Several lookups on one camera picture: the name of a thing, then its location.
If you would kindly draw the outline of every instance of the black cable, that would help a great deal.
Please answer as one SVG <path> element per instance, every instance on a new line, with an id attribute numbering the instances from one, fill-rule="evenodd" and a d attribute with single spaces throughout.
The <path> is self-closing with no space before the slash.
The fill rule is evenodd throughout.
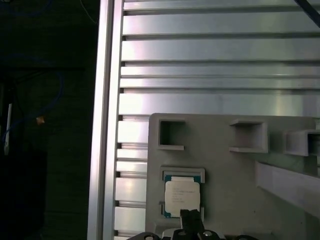
<path id="1" fill-rule="evenodd" d="M 308 17 L 320 28 L 320 14 L 307 0 L 294 0 Z"/>

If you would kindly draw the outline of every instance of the gray plastic bracket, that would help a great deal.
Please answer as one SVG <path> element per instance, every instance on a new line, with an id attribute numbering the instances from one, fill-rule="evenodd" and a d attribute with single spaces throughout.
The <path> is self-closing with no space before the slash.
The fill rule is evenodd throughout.
<path id="1" fill-rule="evenodd" d="M 236 119 L 230 123 L 234 127 L 235 145 L 230 152 L 268 153 L 268 125 L 264 121 Z"/>
<path id="2" fill-rule="evenodd" d="M 183 151 L 185 147 L 175 141 L 175 134 L 183 131 L 185 120 L 182 118 L 161 118 L 158 120 L 158 146 L 159 150 Z"/>
<path id="3" fill-rule="evenodd" d="M 320 156 L 320 130 L 288 131 L 283 137 L 284 153 L 304 157 Z"/>

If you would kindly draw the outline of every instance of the blue cable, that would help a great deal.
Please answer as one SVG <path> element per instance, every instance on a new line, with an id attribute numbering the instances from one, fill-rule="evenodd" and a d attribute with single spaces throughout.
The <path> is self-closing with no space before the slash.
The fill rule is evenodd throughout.
<path id="1" fill-rule="evenodd" d="M 8 4 L 8 3 L 0 3 L 1 6 L 7 8 L 7 11 L 9 14 L 12 14 L 17 17 L 36 17 L 44 13 L 52 4 L 53 0 L 48 0 L 46 4 L 38 11 L 31 12 L 31 13 L 25 13 L 25 12 L 15 12 L 15 10 Z"/>
<path id="2" fill-rule="evenodd" d="M 5 59 L 17 58 L 17 57 L 31 59 L 31 60 L 34 60 L 35 62 L 40 62 L 40 63 L 46 64 L 49 67 L 51 66 L 51 64 L 48 61 L 44 61 L 44 60 L 37 58 L 37 57 L 25 56 L 23 54 L 13 54 L 10 57 L 7 57 Z M 7 133 L 9 133 L 16 126 L 18 126 L 19 124 L 21 124 L 23 122 L 26 122 L 28 120 L 32 120 L 34 118 L 41 116 L 44 112 L 46 112 L 49 109 L 52 109 L 57 104 L 57 102 L 61 98 L 63 90 L 64 90 L 64 78 L 60 72 L 56 71 L 54 73 L 57 75 L 57 77 L 60 81 L 60 88 L 59 88 L 59 92 L 58 92 L 57 96 L 47 106 L 41 108 L 38 112 L 31 113 L 31 114 L 25 116 L 24 118 L 17 120 L 13 124 L 11 124 L 10 128 L 2 135 L 2 138 L 1 138 L 2 142 L 5 142 Z"/>

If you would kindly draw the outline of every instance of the aluminum panel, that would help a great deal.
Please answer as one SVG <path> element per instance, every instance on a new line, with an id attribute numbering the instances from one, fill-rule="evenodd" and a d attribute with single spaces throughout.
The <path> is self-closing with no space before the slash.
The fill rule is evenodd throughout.
<path id="1" fill-rule="evenodd" d="M 107 112 L 107 136 L 105 154 L 105 179 L 104 179 L 104 208 L 103 211 L 103 233 L 102 238 L 109 240 L 114 238 L 115 219 L 115 185 L 116 185 L 116 158 L 117 158 L 117 129 L 118 129 L 118 105 L 119 105 L 119 83 L 120 83 L 120 52 L 121 52 L 121 32 L 123 20 L 123 0 L 116 0 L 113 9 L 112 27 L 112 53 L 108 58 L 110 61 L 110 74 L 108 100 L 103 101 L 103 112 Z"/>
<path id="2" fill-rule="evenodd" d="M 319 78 L 122 78 L 121 88 L 142 89 L 320 89 Z"/>
<path id="3" fill-rule="evenodd" d="M 264 116 L 320 116 L 320 95 L 306 91 L 298 94 L 258 93 L 144 93 L 120 94 L 119 113 L 122 115 L 177 114 L 234 114 Z M 137 125 L 121 122 L 118 136 L 121 141 L 144 142 L 147 123 Z M 132 127 L 131 136 L 126 135 Z"/>
<path id="4" fill-rule="evenodd" d="M 117 178 L 115 186 L 115 200 L 124 202 L 146 202 L 146 179 Z"/>
<path id="5" fill-rule="evenodd" d="M 127 240 L 128 237 L 126 236 L 115 236 L 113 240 Z"/>
<path id="6" fill-rule="evenodd" d="M 117 206 L 114 210 L 114 230 L 143 232 L 145 214 L 144 208 Z"/>
<path id="7" fill-rule="evenodd" d="M 304 12 L 124 16 L 123 35 L 320 33 Z"/>
<path id="8" fill-rule="evenodd" d="M 90 161 L 87 239 L 100 240 L 103 236 L 105 152 L 108 116 L 104 103 L 109 98 L 109 72 L 112 48 L 113 2 L 100 1 L 97 65 L 94 88 L 94 110 Z"/>
<path id="9" fill-rule="evenodd" d="M 319 78 L 320 67 L 316 65 L 285 64 L 205 64 L 202 65 L 166 65 L 166 66 L 123 66 L 122 77 L 294 77 L 305 76 Z"/>
<path id="10" fill-rule="evenodd" d="M 147 174 L 147 162 L 146 161 L 117 161 L 116 170 L 117 172 Z"/>
<path id="11" fill-rule="evenodd" d="M 318 6 L 318 0 L 308 0 L 310 4 Z M 292 0 L 177 0 L 177 1 L 132 1 L 128 0 L 124 3 L 124 10 L 188 10 L 188 9 L 247 9 L 247 8 L 270 8 L 270 7 L 297 7 L 296 3 Z"/>
<path id="12" fill-rule="evenodd" d="M 143 149 L 118 149 L 117 158 L 121 160 L 134 159 L 134 160 L 147 160 L 148 151 Z"/>
<path id="13" fill-rule="evenodd" d="M 170 39 L 122 43 L 122 61 L 316 61 L 317 38 Z"/>
<path id="14" fill-rule="evenodd" d="M 148 124 L 147 121 L 119 121 L 118 143 L 145 143 L 144 131 L 148 129 Z"/>
<path id="15" fill-rule="evenodd" d="M 126 129 L 131 129 L 130 135 L 119 134 L 118 141 L 125 141 L 126 143 L 148 143 L 148 130 L 149 123 L 144 121 L 128 122 L 120 121 L 119 122 L 119 133 L 125 133 Z"/>

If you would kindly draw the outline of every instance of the gray plastic tray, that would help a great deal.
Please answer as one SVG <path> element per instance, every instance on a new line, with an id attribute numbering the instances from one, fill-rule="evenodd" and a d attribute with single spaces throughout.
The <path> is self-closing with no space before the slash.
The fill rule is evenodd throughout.
<path id="1" fill-rule="evenodd" d="M 278 239 L 319 237 L 317 218 L 255 183 L 255 161 L 316 172 L 317 158 L 287 154 L 285 137 L 287 132 L 315 128 L 311 117 L 153 114 L 149 119 L 145 230 L 160 234 L 180 226 L 178 218 L 162 214 L 163 175 L 166 168 L 171 174 L 188 168 L 198 174 L 205 171 L 200 191 L 207 229 L 226 235 L 272 233 Z"/>

